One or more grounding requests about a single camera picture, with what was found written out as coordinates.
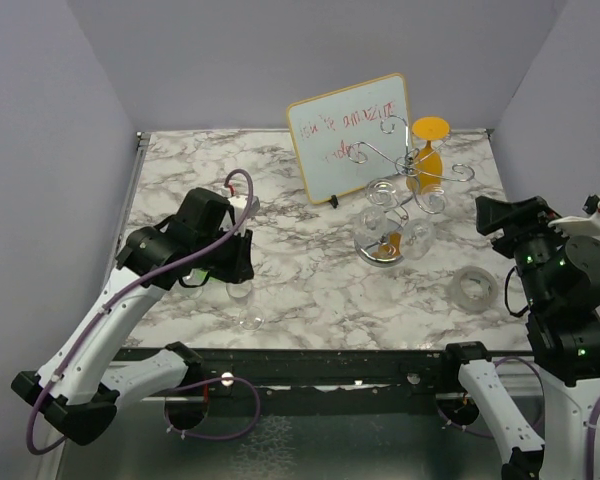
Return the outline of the orange plastic wine glass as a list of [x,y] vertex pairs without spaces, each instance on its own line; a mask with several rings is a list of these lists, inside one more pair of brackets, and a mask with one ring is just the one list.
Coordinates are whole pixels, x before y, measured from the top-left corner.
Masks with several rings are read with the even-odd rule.
[[441,117],[428,116],[415,121],[412,132],[418,139],[424,140],[425,145],[414,159],[416,175],[408,177],[406,185],[411,192],[421,193],[427,187],[441,183],[443,164],[433,143],[444,140],[450,132],[450,126]]

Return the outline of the clear wine glass back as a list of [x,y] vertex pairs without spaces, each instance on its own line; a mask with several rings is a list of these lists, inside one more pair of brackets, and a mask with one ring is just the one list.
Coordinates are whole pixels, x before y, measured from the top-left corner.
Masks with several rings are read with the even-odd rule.
[[387,178],[369,182],[365,189],[369,205],[357,217],[358,231],[368,238],[378,238],[388,226],[387,213],[398,205],[396,186]]

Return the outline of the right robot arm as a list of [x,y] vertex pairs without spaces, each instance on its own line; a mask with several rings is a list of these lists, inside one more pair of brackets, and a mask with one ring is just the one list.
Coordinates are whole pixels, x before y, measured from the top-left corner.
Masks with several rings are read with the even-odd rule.
[[504,479],[600,479],[600,196],[583,216],[561,216],[539,197],[479,196],[476,230],[515,262],[527,337],[544,398],[537,434],[480,343],[447,346],[441,383],[465,390],[489,428]]

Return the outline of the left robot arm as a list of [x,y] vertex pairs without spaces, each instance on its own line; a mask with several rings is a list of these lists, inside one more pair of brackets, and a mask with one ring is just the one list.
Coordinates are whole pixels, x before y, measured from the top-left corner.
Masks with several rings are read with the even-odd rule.
[[[11,383],[32,408],[26,430],[30,453],[43,455],[58,446],[35,445],[38,417],[62,441],[84,446],[130,404],[163,391],[186,395],[207,385],[201,357],[181,342],[119,370],[110,364],[139,321],[173,287],[253,279],[253,232],[245,222],[258,203],[251,193],[220,195],[195,188],[175,214],[128,236],[100,296],[69,339],[44,365],[19,372]],[[195,274],[202,277],[190,284]]]

